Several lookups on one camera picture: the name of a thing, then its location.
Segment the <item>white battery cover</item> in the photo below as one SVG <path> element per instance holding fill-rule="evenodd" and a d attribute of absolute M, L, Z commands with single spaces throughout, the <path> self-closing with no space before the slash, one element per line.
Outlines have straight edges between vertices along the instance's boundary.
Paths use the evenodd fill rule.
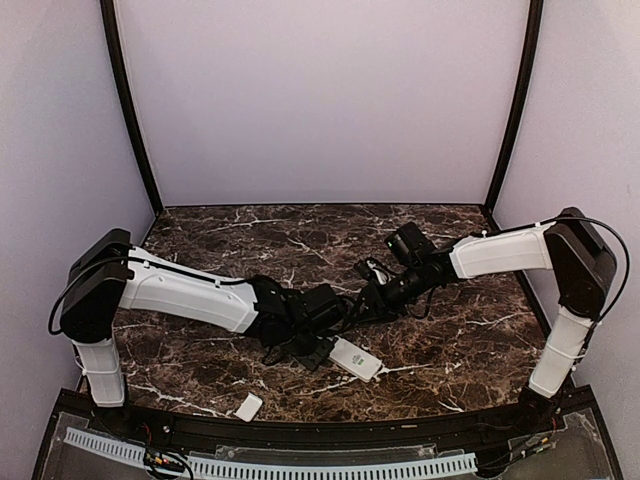
<path fill-rule="evenodd" d="M 234 415 L 244 421 L 251 422 L 263 406 L 263 400 L 253 393 L 248 393 L 242 404 L 234 412 Z"/>

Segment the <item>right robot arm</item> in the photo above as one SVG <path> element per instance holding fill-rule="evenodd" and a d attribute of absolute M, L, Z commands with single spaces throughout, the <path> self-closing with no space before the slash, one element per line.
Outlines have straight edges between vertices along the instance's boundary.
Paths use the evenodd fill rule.
<path fill-rule="evenodd" d="M 404 271 L 393 275 L 362 263 L 359 269 L 368 282 L 343 323 L 352 327 L 393 320 L 407 314 L 408 305 L 420 295 L 450 283 L 505 272 L 553 271 L 559 309 L 528 380 L 528 390 L 536 395 L 528 396 L 510 413 L 511 426 L 530 434 L 549 416 L 544 398 L 558 393 L 586 354 L 595 329 L 619 299 L 609 293 L 617 259 L 597 231 L 602 225 L 570 207 L 541 222 L 483 231 L 437 247 L 409 222 L 385 240 Z"/>

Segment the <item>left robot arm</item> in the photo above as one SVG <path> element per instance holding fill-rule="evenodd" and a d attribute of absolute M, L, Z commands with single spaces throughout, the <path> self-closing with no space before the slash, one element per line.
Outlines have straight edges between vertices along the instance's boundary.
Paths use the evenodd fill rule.
<path fill-rule="evenodd" d="M 347 316 L 347 304 L 327 284 L 307 292 L 256 275 L 233 279 L 163 260 L 113 229 L 70 268 L 67 285 L 48 320 L 51 335 L 65 335 L 79 354 L 101 417 L 120 436 L 141 427 L 113 338 L 119 309 L 145 310 L 200 321 L 281 348 L 315 370 L 331 351 L 331 330 Z"/>

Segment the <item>white remote control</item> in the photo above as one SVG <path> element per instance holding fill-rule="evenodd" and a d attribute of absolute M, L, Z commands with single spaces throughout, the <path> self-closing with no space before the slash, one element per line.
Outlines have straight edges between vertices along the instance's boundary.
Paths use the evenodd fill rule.
<path fill-rule="evenodd" d="M 380 359 L 340 337 L 334 342 L 329 360 L 364 382 L 372 380 L 382 368 Z"/>

